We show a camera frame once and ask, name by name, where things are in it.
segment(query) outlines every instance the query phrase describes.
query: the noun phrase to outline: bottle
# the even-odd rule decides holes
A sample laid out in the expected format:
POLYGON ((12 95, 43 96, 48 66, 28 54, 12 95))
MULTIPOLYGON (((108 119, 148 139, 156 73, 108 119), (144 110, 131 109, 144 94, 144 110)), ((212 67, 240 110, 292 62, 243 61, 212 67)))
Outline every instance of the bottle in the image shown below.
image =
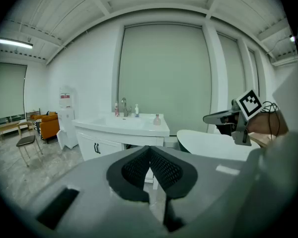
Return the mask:
POLYGON ((161 120, 159 118, 159 114, 155 115, 155 119, 153 119, 153 124, 154 125, 161 125, 161 120))
POLYGON ((115 116, 119 116, 118 103, 115 103, 115 116))
POLYGON ((136 104, 136 107, 135 107, 135 117, 139 117, 139 108, 138 108, 138 104, 136 104))

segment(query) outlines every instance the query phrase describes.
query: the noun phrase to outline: cabinet handle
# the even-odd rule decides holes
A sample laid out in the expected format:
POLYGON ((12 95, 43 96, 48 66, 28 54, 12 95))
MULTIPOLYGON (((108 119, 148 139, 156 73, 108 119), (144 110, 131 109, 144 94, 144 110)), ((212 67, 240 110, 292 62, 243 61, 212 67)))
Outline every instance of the cabinet handle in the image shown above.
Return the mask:
POLYGON ((94 144, 94 150, 95 150, 95 153, 99 153, 100 154, 99 149, 98 149, 98 146, 99 146, 99 144, 96 145, 96 143, 95 143, 94 144))

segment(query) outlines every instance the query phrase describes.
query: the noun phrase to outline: sink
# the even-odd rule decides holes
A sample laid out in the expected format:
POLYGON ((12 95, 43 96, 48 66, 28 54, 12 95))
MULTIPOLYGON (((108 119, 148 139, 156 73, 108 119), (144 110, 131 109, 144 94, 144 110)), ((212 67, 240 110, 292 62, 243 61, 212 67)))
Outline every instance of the sink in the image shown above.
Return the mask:
POLYGON ((153 125, 155 114, 140 114, 139 116, 137 118, 132 114, 130 117, 115 117, 115 113, 108 113, 98 115, 94 119, 76 119, 73 120, 73 124, 79 127, 116 134, 153 137, 167 137, 170 135, 169 127, 163 115, 159 115, 161 125, 153 125))

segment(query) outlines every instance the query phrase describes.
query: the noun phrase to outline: ceiling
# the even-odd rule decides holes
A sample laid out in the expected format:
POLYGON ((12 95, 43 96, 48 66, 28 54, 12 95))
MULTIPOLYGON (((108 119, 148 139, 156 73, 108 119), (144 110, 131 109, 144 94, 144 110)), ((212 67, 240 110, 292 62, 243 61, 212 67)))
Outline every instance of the ceiling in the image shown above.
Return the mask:
POLYGON ((248 34, 272 61, 296 56, 279 0, 19 0, 6 15, 0 37, 33 44, 26 49, 0 44, 0 54, 48 64, 66 45, 105 19, 146 8, 183 8, 221 19, 248 34))

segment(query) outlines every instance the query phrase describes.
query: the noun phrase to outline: floor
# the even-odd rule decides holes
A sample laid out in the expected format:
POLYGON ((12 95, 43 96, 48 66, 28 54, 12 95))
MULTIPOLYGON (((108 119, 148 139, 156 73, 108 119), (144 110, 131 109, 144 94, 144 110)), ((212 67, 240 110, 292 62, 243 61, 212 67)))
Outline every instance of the floor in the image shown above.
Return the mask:
MULTIPOLYGON (((29 135, 33 135, 33 132, 22 131, 22 137, 29 135)), ((78 145, 73 149, 64 147, 61 150, 57 138, 46 144, 39 138, 37 132, 35 135, 43 152, 43 155, 40 154, 43 165, 33 145, 26 147, 30 159, 21 147, 29 167, 25 165, 15 146, 20 139, 18 132, 5 135, 4 141, 0 142, 0 192, 21 208, 24 208, 27 202, 50 182, 83 162, 78 145)), ((158 190, 153 190, 152 183, 145 183, 144 191, 149 193, 149 207, 152 213, 162 222, 165 204, 164 191, 160 186, 158 190)))

